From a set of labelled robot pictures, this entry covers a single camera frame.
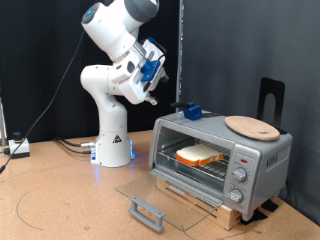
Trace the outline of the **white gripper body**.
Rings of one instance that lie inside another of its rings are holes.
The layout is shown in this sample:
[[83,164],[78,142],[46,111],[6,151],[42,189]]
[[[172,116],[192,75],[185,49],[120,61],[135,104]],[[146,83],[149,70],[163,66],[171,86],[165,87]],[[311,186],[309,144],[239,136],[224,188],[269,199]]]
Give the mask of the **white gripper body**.
[[130,103],[139,104],[153,91],[162,75],[166,49],[153,38],[142,44],[135,41],[126,55],[113,64],[111,72],[114,95],[124,96]]

